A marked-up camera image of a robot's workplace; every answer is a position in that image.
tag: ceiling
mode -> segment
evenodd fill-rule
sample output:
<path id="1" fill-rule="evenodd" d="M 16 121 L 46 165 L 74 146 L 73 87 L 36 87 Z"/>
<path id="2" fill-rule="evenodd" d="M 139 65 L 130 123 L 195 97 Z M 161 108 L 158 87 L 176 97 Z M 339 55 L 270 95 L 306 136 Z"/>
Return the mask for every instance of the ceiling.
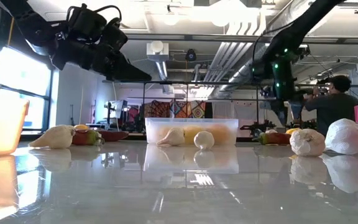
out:
<path id="1" fill-rule="evenodd" d="M 248 12 L 241 13 L 243 8 L 235 9 L 224 6 L 225 1 L 221 0 L 211 6 L 194 6 L 199 0 L 117 0 L 114 3 L 121 8 L 122 23 L 126 28 L 125 33 L 151 33 L 151 34 L 226 34 L 228 25 L 216 26 L 217 20 L 225 20 L 232 11 L 244 15 L 244 20 L 252 24 L 257 21 L 258 15 L 250 15 Z M 290 0 L 274 0 L 276 6 L 271 9 L 264 9 L 267 16 L 267 22 L 276 15 Z M 90 9 L 97 9 L 111 4 L 111 1 L 100 0 L 29 0 L 29 4 L 35 11 L 41 14 L 49 21 L 62 20 L 66 16 L 66 10 L 69 6 L 80 6 L 86 3 Z M 171 5 L 171 11 L 174 15 L 168 15 L 167 4 Z M 101 14 L 107 19 L 116 17 L 115 9 L 102 11 Z M 173 26 L 166 24 L 167 20 L 175 17 L 177 22 Z M 358 14 L 354 14 L 354 8 L 340 8 L 330 12 L 322 21 L 320 26 L 309 33 L 310 37 L 358 37 Z M 143 71 L 150 73 L 153 79 L 158 80 L 157 68 L 155 64 L 147 60 L 146 40 L 130 40 L 121 49 L 123 54 L 136 66 Z M 186 69 L 194 68 L 197 63 L 210 65 L 220 42 L 192 42 L 192 41 L 170 41 L 170 60 L 167 61 L 167 68 Z M 185 52 L 188 49 L 195 49 L 197 56 L 196 63 L 185 63 Z M 358 58 L 358 45 L 310 45 L 313 57 L 307 57 L 295 65 L 293 73 L 298 80 L 307 80 L 309 76 L 316 76 L 325 69 L 337 67 L 343 63 L 327 63 L 336 61 L 338 58 L 342 62 L 356 62 Z M 229 72 L 222 79 L 228 80 L 234 72 Z"/>

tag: man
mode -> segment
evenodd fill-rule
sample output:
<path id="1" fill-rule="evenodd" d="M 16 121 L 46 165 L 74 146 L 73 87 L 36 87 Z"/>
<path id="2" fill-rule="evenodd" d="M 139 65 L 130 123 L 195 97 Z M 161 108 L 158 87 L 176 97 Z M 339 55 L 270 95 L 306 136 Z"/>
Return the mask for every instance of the man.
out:
<path id="1" fill-rule="evenodd" d="M 317 110 L 317 129 L 324 136 L 327 135 L 329 126 L 339 119 L 355 121 L 354 107 L 358 105 L 357 98 L 345 94 L 351 87 L 350 79 L 338 75 L 329 81 L 329 95 L 319 95 L 318 88 L 315 87 L 313 95 L 308 95 L 305 103 L 306 110 Z"/>

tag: metal beam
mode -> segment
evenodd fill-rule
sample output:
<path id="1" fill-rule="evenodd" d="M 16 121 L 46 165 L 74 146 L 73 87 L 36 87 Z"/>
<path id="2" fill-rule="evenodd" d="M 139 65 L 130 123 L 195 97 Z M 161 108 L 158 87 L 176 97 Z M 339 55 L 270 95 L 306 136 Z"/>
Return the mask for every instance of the metal beam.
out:
<path id="1" fill-rule="evenodd" d="M 214 34 L 126 34 L 129 40 L 199 41 L 199 42 L 242 42 L 254 43 L 254 35 Z M 258 42 L 270 43 L 273 37 L 262 37 Z M 358 45 L 358 37 L 305 37 L 303 44 Z"/>

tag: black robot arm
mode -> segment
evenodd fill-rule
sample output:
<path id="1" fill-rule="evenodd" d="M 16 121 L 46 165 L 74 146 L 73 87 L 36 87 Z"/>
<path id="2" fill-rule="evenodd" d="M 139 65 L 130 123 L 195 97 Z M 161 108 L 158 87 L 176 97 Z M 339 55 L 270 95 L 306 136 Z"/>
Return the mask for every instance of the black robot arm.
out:
<path id="1" fill-rule="evenodd" d="M 25 40 L 40 55 L 48 55 L 52 64 L 63 70 L 66 63 L 98 72 L 107 80 L 149 81 L 151 76 L 131 65 L 120 52 L 127 36 L 119 29 L 120 18 L 107 23 L 99 11 L 70 7 L 65 21 L 48 22 L 36 13 L 27 0 L 1 0 L 15 19 Z"/>
<path id="2" fill-rule="evenodd" d="M 292 25 L 280 31 L 259 60 L 252 63 L 254 79 L 274 79 L 273 92 L 278 100 L 290 100 L 295 94 L 291 62 L 305 35 L 336 5 L 345 0 L 316 0 Z"/>

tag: glass window pane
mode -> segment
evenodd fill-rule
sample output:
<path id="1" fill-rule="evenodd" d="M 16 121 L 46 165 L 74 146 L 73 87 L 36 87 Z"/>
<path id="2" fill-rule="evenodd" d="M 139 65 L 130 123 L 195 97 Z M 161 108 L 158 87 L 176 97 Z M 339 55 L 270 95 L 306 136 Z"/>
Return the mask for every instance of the glass window pane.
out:
<path id="1" fill-rule="evenodd" d="M 0 51 L 0 84 L 44 96 L 49 80 L 45 64 L 6 47 Z"/>
<path id="2" fill-rule="evenodd" d="M 43 98 L 27 96 L 14 91 L 0 89 L 0 94 L 4 96 L 15 96 L 30 101 L 29 114 L 25 117 L 23 128 L 41 129 L 42 118 L 44 116 L 45 100 Z"/>

